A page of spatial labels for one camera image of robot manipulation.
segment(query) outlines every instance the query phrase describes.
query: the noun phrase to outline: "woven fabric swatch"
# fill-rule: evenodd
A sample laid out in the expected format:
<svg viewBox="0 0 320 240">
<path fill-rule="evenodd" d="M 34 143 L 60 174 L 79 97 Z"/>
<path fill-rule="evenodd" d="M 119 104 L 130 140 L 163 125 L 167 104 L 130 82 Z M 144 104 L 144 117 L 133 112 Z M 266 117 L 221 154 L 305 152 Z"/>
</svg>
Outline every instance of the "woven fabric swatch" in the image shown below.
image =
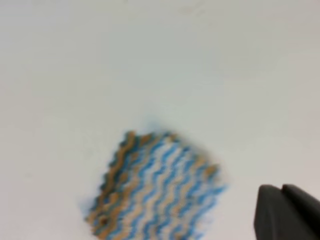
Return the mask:
<svg viewBox="0 0 320 240">
<path fill-rule="evenodd" d="M 101 240 L 200 239 L 225 185 L 174 134 L 126 135 L 86 218 Z"/>
</svg>

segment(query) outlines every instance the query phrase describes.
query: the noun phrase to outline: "white backdrop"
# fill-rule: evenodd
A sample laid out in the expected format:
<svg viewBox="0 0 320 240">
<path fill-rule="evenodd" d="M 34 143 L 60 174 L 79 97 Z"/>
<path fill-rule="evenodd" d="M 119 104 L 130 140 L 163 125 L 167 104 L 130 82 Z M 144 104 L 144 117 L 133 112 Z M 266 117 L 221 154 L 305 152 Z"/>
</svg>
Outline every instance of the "white backdrop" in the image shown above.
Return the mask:
<svg viewBox="0 0 320 240">
<path fill-rule="evenodd" d="M 206 239 L 255 239 L 258 187 L 320 198 L 317 0 L 0 1 L 0 239 L 90 240 L 123 133 L 168 126 L 230 180 Z"/>
</svg>

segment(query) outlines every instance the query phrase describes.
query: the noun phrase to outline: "wavy stripe pattern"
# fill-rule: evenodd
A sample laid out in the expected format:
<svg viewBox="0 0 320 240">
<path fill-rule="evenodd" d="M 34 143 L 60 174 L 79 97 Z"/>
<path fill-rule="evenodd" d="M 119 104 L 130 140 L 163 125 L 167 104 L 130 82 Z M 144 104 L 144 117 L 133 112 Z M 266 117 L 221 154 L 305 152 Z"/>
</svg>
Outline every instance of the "wavy stripe pattern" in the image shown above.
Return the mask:
<svg viewBox="0 0 320 240">
<path fill-rule="evenodd" d="M 166 133 L 129 132 L 86 219 L 100 240 L 200 239 L 225 185 L 219 166 Z"/>
</svg>

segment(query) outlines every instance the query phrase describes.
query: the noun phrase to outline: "blue stripe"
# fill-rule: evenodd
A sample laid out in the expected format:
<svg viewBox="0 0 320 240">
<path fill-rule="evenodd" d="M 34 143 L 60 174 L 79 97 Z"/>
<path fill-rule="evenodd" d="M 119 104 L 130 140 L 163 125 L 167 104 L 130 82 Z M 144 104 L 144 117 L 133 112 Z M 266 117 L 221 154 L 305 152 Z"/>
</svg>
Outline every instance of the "blue stripe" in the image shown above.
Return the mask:
<svg viewBox="0 0 320 240">
<path fill-rule="evenodd" d="M 160 148 L 163 144 L 164 144 L 164 143 L 163 143 L 163 138 L 162 138 L 162 139 L 159 140 L 159 142 L 158 142 L 155 146 L 153 146 L 153 147 L 151 148 L 149 155 L 152 156 L 152 155 L 154 154 L 155 150 L 158 149 L 158 148 Z M 148 168 L 150 168 L 151 165 L 152 165 L 152 163 L 149 161 L 146 165 L 144 165 L 144 166 L 141 168 L 141 170 L 140 170 L 139 173 L 138 173 L 138 176 L 140 177 L 140 181 L 141 181 L 142 176 L 144 175 L 144 172 L 145 172 Z M 133 171 L 131 171 L 131 176 L 130 176 L 130 179 L 128 179 L 128 182 L 129 182 L 129 181 L 131 180 L 131 178 L 133 177 L 133 173 L 132 173 L 132 172 L 133 172 Z M 117 226 L 117 229 L 116 229 L 115 231 L 121 231 L 121 230 L 122 230 L 123 224 L 122 224 L 121 219 L 123 219 L 128 213 L 130 213 L 130 212 L 133 210 L 134 205 L 135 205 L 134 197 L 135 197 L 135 195 L 138 193 L 138 190 L 137 190 L 137 189 L 133 190 L 132 193 L 130 194 L 130 206 L 129 206 L 126 210 L 123 210 L 123 211 L 119 214 L 118 219 L 119 219 L 120 221 L 118 221 L 118 226 Z M 111 235 L 114 235 L 114 232 L 115 232 L 115 231 L 113 231 L 113 232 L 108 236 L 108 239 L 111 238 Z"/>
<path fill-rule="evenodd" d="M 172 147 L 162 156 L 161 168 L 160 168 L 160 170 L 156 171 L 152 176 L 152 184 L 154 185 L 153 191 L 151 191 L 149 194 L 144 196 L 144 198 L 142 200 L 142 204 L 146 204 L 147 200 L 153 195 L 153 193 L 156 193 L 158 191 L 158 185 L 157 185 L 158 177 L 159 177 L 159 175 L 164 173 L 164 171 L 166 169 L 166 163 L 167 163 L 169 156 L 172 155 L 177 150 L 178 146 L 179 145 L 177 143 L 174 143 L 172 145 Z M 138 230 L 137 226 L 139 224 L 139 221 L 144 217 L 145 214 L 146 214 L 146 209 L 144 208 L 142 213 L 139 214 L 139 216 L 137 216 L 133 220 L 132 226 L 131 226 L 132 230 L 131 230 L 131 233 L 128 237 L 129 239 L 133 238 L 136 235 L 137 230 Z"/>
<path fill-rule="evenodd" d="M 206 204 L 204 207 L 202 207 L 191 219 L 189 222 L 189 228 L 187 233 L 182 237 L 182 239 L 189 239 L 194 233 L 195 233 L 195 226 L 198 220 L 211 208 L 213 208 L 216 204 L 216 198 L 215 195 L 211 192 L 206 196 L 212 197 L 212 199 L 209 201 L 208 204 Z"/>
<path fill-rule="evenodd" d="M 176 240 L 176 233 L 180 232 L 182 230 L 182 224 L 179 224 L 178 226 L 176 226 L 172 232 L 170 233 L 169 239 L 170 240 Z"/>
<path fill-rule="evenodd" d="M 165 212 L 166 220 L 162 224 L 163 226 L 168 225 L 171 221 L 171 218 L 170 218 L 171 209 L 179 203 L 181 188 L 190 181 L 189 169 L 191 168 L 191 166 L 194 162 L 195 162 L 195 157 L 192 157 L 184 165 L 184 170 L 183 170 L 183 172 L 185 173 L 184 179 L 175 187 L 175 191 L 174 191 L 175 198 L 174 198 L 173 202 L 171 202 L 170 204 L 168 204 L 165 207 L 164 212 Z M 150 239 L 149 228 L 151 227 L 151 225 L 155 225 L 159 221 L 160 215 L 157 211 L 158 205 L 159 204 L 154 205 L 153 212 L 154 212 L 155 216 L 154 216 L 153 220 L 148 222 L 144 227 L 143 232 L 144 232 L 144 239 L 145 240 Z"/>
<path fill-rule="evenodd" d="M 203 182 L 203 172 L 204 170 L 208 167 L 208 163 L 206 162 L 203 166 L 200 166 L 197 170 L 196 170 L 196 182 L 194 183 L 194 185 L 189 189 L 189 191 L 186 194 L 186 198 L 189 199 L 187 201 L 187 203 L 180 209 L 179 211 L 179 218 L 183 218 L 184 215 L 191 209 L 192 205 L 193 205 L 193 201 L 190 199 L 192 198 L 192 196 L 194 195 L 194 193 L 199 190 L 199 188 L 202 185 Z"/>
</svg>

